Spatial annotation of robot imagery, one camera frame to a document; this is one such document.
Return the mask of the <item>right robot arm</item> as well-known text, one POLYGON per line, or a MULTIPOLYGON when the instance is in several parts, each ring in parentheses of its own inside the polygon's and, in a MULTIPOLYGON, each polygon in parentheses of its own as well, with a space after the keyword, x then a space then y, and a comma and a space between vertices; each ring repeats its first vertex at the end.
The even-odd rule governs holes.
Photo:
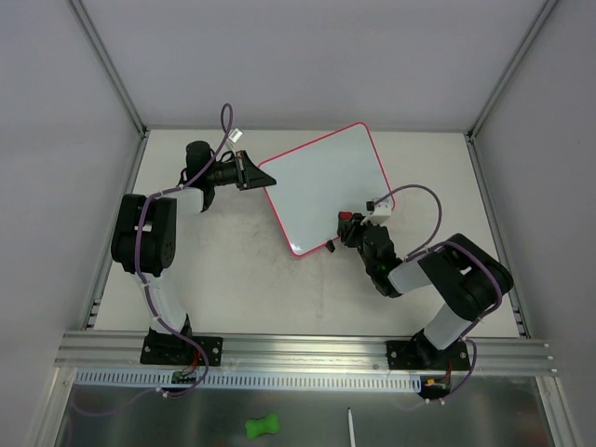
POLYGON ((404 353, 434 369, 447 361, 453 344, 494 312, 513 287, 509 271, 462 234, 409 258, 397 256, 385 226, 360 213, 341 211, 337 234, 355 249, 382 295, 397 298, 427 286, 443 299, 437 315, 408 342, 404 353))

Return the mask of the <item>red whiteboard eraser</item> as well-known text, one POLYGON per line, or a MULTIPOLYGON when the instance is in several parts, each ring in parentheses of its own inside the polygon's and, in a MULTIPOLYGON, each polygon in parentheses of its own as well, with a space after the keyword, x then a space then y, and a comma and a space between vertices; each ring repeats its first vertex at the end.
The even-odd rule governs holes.
POLYGON ((340 211, 338 213, 338 219, 340 221, 349 222, 350 219, 352 218, 352 216, 353 216, 353 213, 351 211, 340 211))

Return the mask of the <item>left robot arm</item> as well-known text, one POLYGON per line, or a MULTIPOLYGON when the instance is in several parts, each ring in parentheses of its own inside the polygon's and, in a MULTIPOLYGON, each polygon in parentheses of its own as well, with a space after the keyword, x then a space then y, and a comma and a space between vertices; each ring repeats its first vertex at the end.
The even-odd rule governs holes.
POLYGON ((188 361, 195 351, 188 314, 168 274, 178 221, 208 210, 219 186, 245 191, 277 184, 245 151, 213 150, 204 141, 187 144, 181 179, 164 192, 123 196, 111 243, 113 261, 135 277, 144 296, 151 317, 149 341, 162 344, 162 352, 175 363, 188 361))

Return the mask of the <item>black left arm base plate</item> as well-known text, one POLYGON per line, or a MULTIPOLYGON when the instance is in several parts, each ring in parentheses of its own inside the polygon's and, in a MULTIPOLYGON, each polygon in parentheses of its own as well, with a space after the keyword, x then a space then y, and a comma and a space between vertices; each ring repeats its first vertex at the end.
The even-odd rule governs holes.
MULTIPOLYGON (((215 336, 196 336, 191 339, 199 345, 206 354, 210 366, 219 367, 222 361, 224 339, 215 336)), ((189 343, 172 334, 155 331, 143 339, 140 363, 144 365, 190 365, 198 350, 189 343)))

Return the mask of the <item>pink framed whiteboard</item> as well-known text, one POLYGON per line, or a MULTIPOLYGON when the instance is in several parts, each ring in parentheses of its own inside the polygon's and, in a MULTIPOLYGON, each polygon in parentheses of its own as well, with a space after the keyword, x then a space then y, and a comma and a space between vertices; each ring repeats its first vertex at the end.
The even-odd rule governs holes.
POLYGON ((373 136, 363 122, 272 156, 258 168, 276 180, 265 194, 296 257, 337 238, 339 212, 365 213, 368 201, 390 191, 373 136))

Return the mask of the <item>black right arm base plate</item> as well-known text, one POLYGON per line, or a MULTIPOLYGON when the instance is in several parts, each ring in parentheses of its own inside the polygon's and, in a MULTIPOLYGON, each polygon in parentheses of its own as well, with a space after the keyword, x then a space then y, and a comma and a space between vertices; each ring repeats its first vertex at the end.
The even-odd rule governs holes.
POLYGON ((467 372, 471 366, 467 345, 458 341, 444 350, 430 342, 420 340, 388 340, 386 361, 390 370, 396 371, 447 371, 467 372))

